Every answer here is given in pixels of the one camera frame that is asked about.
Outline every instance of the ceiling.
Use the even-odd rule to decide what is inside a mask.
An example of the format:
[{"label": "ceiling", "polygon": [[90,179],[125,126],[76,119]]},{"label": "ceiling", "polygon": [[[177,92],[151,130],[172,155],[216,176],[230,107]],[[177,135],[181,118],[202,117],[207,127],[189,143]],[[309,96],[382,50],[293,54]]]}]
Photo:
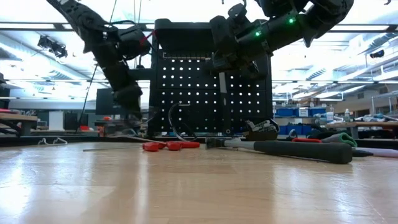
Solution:
[{"label": "ceiling", "polygon": [[[392,0],[388,6],[384,5],[386,1],[356,0],[342,24],[398,24],[398,18],[394,16],[398,14],[398,0]],[[104,20],[110,20],[114,0],[102,0],[101,4],[96,0],[81,0],[81,2],[100,14]],[[136,22],[154,22],[158,18],[168,18],[173,22],[207,22],[217,15],[227,16],[228,9],[239,2],[238,0],[224,0],[222,4],[221,0],[117,0],[113,21],[130,19]],[[248,0],[248,18],[250,20],[265,18],[261,8],[253,0]],[[8,1],[7,7],[0,9],[0,21],[66,22],[46,0]],[[338,29],[385,29],[387,26],[382,27],[349,26]],[[40,35],[47,35],[52,40],[66,45],[68,58],[55,61],[51,53],[37,46]],[[363,53],[364,50],[369,50],[369,44],[375,38],[382,38],[383,35],[327,33],[315,40],[309,49],[302,41],[298,41],[274,52],[272,77],[275,80],[273,85],[275,97],[285,96],[286,93],[291,97],[298,94],[307,96],[308,92],[319,95],[331,89],[336,90],[333,92],[341,93],[361,86],[359,83],[345,85],[346,87],[332,83],[281,84],[277,83],[278,80],[368,81],[372,78],[377,79],[375,77],[380,79],[380,75],[387,72],[395,72],[398,54],[396,37],[391,37],[381,46],[374,48],[374,50],[385,50],[386,55],[383,58],[373,59],[369,57],[369,52]],[[3,30],[0,31],[0,48],[15,57],[0,61],[0,72],[7,79],[90,79],[95,68],[95,61],[91,53],[82,54],[83,46],[84,43],[74,32]],[[136,64],[135,61],[129,62],[131,67],[134,64]],[[150,67],[149,55],[142,59],[142,64]],[[387,75],[387,77],[389,80],[395,78],[393,75]],[[95,79],[104,79],[102,71],[96,72]],[[29,90],[29,94],[35,94],[35,96],[38,95],[37,93],[58,96],[65,95],[67,92],[70,97],[84,97],[88,88],[88,83],[18,81],[11,84]],[[107,87],[109,85],[104,83],[94,83],[90,88],[89,99],[95,99],[97,88]],[[338,94],[327,95],[328,98],[338,97]]]}]

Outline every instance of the hammer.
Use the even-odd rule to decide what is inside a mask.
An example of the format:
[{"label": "hammer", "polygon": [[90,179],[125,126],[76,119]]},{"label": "hammer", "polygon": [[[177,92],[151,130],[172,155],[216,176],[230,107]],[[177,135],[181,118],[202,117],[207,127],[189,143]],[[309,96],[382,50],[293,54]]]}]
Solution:
[{"label": "hammer", "polygon": [[206,148],[240,147],[264,152],[272,156],[292,156],[316,159],[334,164],[347,164],[353,160],[353,150],[345,143],[309,143],[287,141],[235,141],[207,138]]}]

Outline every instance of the wooden tabletop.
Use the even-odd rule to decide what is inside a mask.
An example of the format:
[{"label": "wooden tabletop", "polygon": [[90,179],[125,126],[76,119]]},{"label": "wooden tabletop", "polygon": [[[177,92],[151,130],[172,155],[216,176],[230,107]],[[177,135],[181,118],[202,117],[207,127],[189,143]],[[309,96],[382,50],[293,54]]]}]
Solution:
[{"label": "wooden tabletop", "polygon": [[398,122],[341,122],[334,124],[326,124],[327,128],[352,128],[352,127],[398,127]]},{"label": "wooden tabletop", "polygon": [[0,223],[398,223],[397,159],[336,165],[141,145],[2,148]]},{"label": "wooden tabletop", "polygon": [[10,113],[0,113],[0,118],[5,120],[15,120],[15,121],[37,121],[36,116],[27,116],[27,115],[10,114]]}]

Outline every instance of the wire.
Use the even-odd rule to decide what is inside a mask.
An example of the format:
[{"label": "wire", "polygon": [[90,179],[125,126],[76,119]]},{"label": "wire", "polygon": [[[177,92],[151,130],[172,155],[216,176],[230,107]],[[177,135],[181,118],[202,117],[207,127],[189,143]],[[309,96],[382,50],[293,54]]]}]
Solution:
[{"label": "wire", "polygon": [[79,127],[81,125],[81,120],[83,119],[83,114],[85,113],[85,110],[86,110],[88,93],[90,92],[91,84],[93,84],[93,80],[94,80],[94,76],[95,76],[95,72],[97,71],[97,68],[98,68],[98,64],[95,65],[93,76],[91,77],[90,84],[88,85],[88,88],[87,88],[85,102],[83,103],[83,109],[82,109],[82,111],[80,113],[79,123],[78,123],[78,126],[76,127],[75,134],[77,134],[77,131],[79,130]]},{"label": "wire", "polygon": [[[116,8],[116,4],[117,4],[117,3],[118,3],[118,0],[114,0],[113,9],[112,9],[111,18],[110,18],[110,20],[109,20],[109,23],[112,23],[112,18],[113,18],[114,10],[115,10],[115,8]],[[97,71],[97,68],[98,68],[98,63],[95,65],[94,72],[93,72],[93,76],[92,76],[92,78],[91,78],[91,80],[90,80],[90,84],[88,85],[88,89],[87,89],[87,93],[86,93],[85,102],[84,102],[84,104],[83,104],[83,109],[82,109],[82,111],[81,111],[81,113],[80,113],[79,123],[78,123],[78,126],[76,127],[75,134],[77,134],[77,131],[79,130],[79,127],[80,127],[80,125],[81,125],[81,120],[82,120],[82,118],[83,118],[83,114],[85,113],[85,109],[86,109],[88,93],[90,92],[91,84],[93,84],[93,80],[94,80],[94,76],[95,76],[95,72]]]}]

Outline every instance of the bottle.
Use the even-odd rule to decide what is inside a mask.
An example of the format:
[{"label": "bottle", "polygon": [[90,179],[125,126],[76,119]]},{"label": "bottle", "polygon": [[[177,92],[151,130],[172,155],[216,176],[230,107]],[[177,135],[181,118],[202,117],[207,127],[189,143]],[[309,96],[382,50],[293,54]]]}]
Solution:
[{"label": "bottle", "polygon": [[346,111],[344,112],[344,121],[349,122],[349,120],[350,120],[349,109],[346,109]]}]

